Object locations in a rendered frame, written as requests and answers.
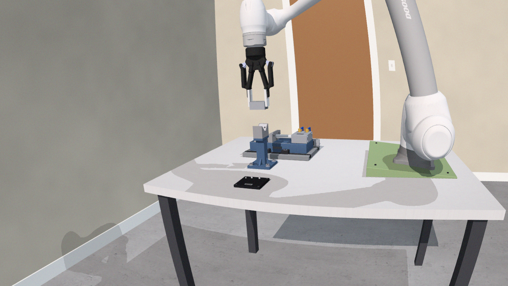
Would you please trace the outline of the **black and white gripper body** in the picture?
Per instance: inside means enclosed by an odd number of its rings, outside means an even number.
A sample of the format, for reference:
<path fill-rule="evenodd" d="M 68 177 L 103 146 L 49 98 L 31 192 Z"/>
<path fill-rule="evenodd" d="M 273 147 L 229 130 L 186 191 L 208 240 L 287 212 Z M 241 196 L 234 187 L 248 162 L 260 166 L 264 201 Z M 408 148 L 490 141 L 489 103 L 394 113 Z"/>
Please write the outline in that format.
<path fill-rule="evenodd" d="M 245 63 L 249 67 L 249 63 L 253 62 L 252 70 L 258 70 L 258 67 L 256 66 L 256 61 L 259 61 L 261 64 L 261 68 L 265 66 L 266 62 L 266 52 L 265 47 L 249 47 L 246 48 L 246 61 Z"/>

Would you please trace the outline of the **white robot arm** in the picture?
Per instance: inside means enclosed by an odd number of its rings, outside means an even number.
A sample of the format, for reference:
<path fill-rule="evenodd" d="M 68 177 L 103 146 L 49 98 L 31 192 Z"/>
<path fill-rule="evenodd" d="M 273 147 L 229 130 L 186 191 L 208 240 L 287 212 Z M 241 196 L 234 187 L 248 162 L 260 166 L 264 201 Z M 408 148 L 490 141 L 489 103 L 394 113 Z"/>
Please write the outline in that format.
<path fill-rule="evenodd" d="M 244 47 L 264 47 L 266 36 L 321 0 L 298 0 L 266 10 L 262 0 L 243 0 L 240 27 Z M 393 163 L 434 170 L 455 143 L 455 128 L 446 97 L 437 89 L 433 63 L 416 0 L 385 0 L 395 29 L 410 93 L 402 111 L 400 148 Z"/>

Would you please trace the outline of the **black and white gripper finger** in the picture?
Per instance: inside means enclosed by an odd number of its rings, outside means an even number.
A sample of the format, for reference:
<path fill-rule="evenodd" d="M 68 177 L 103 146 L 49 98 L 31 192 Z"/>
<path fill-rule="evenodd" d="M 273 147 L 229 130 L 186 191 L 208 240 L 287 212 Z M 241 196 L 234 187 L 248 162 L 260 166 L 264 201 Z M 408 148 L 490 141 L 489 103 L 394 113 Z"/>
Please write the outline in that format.
<path fill-rule="evenodd" d="M 266 64 L 268 66 L 268 79 L 265 74 L 265 69 L 261 68 L 261 64 L 259 61 L 256 61 L 256 66 L 258 67 L 259 73 L 261 74 L 261 79 L 264 85 L 264 98 L 265 98 L 265 107 L 269 106 L 269 88 L 274 86 L 273 80 L 273 64 L 274 62 L 270 62 L 266 60 Z"/>
<path fill-rule="evenodd" d="M 249 63 L 249 70 L 248 70 L 248 80 L 246 78 L 246 63 L 239 64 L 240 70 L 241 70 L 241 85 L 242 88 L 247 90 L 247 98 L 248 98 L 248 107 L 249 102 L 252 102 L 252 82 L 253 82 L 253 76 L 255 70 L 252 70 L 253 62 Z"/>

